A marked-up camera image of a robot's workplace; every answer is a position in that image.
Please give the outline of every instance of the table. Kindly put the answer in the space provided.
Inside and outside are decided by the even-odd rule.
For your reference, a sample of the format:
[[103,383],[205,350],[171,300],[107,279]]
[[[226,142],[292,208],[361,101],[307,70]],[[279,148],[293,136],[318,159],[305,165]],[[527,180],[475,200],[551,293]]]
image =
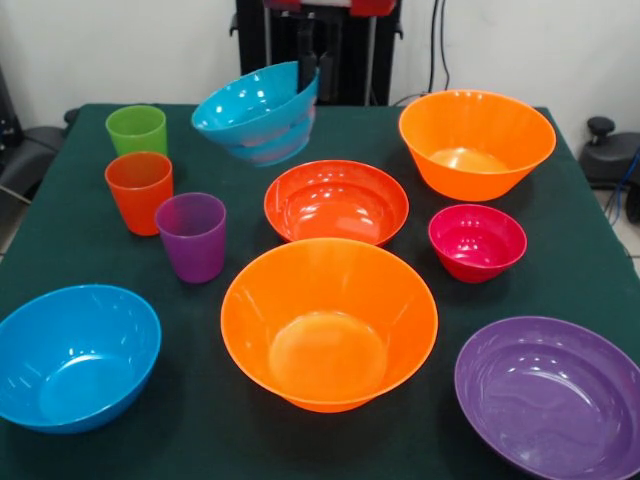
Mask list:
[[[467,338],[501,318],[551,315],[603,334],[640,362],[640,283],[561,136],[548,161],[489,202],[524,226],[526,256],[489,283],[466,285],[429,245],[428,220],[453,201],[423,183],[398,134],[400,109],[319,108],[300,155],[256,169],[193,131],[193,106],[162,105],[176,192],[213,193],[229,212],[223,273],[190,286],[172,273],[159,238],[128,233],[111,199],[103,172],[114,151],[104,121],[115,108],[82,108],[0,264],[0,318],[52,289],[120,285],[156,308],[162,351],[140,399],[103,429],[56,437],[0,421],[0,478],[524,478],[458,407],[453,367]],[[231,280],[280,243],[263,215],[265,189],[291,166],[326,158],[371,163],[404,186],[411,213],[387,248],[426,280],[440,313],[435,349],[412,379],[338,415],[300,410],[254,385],[231,361],[219,328]]]

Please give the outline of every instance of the pink bowl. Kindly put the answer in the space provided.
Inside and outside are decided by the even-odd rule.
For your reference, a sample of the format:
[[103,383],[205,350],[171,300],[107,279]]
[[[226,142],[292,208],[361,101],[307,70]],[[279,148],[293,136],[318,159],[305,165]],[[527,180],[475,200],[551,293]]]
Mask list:
[[527,250],[527,235],[520,224],[483,205],[440,210],[429,222],[429,239],[444,268],[466,283],[497,277]]

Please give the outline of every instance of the blue bowl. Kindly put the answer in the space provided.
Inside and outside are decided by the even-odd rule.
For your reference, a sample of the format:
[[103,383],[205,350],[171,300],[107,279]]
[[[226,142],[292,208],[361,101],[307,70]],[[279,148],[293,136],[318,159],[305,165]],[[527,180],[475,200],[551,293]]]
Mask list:
[[198,132],[256,166],[282,162],[309,142],[318,75],[298,90],[298,62],[272,65],[213,93],[193,113]]
[[0,323],[0,416],[46,433],[100,427],[136,399],[161,339],[153,308],[128,290],[38,297]]

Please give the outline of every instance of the green cup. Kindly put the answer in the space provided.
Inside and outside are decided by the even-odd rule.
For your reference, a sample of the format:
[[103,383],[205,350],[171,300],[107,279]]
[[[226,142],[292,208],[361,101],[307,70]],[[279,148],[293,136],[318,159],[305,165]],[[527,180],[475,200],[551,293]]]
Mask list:
[[159,108],[133,105],[116,110],[107,118],[118,156],[131,152],[158,152],[167,155],[167,117]]

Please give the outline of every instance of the large orange bowl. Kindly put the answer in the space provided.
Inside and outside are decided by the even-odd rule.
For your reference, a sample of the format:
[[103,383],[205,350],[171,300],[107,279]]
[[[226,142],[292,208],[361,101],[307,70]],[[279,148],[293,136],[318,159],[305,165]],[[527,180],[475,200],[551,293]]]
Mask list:
[[222,303],[224,343],[253,381],[315,412],[356,408],[407,380],[438,330],[422,278],[379,247],[300,240],[251,262]]
[[371,165],[320,160],[276,178],[264,211],[288,241],[338,237],[383,245],[407,220],[409,199],[392,176]]
[[400,116],[400,133],[425,182],[467,202],[504,195],[556,145],[553,126],[534,108],[473,90],[416,100]]

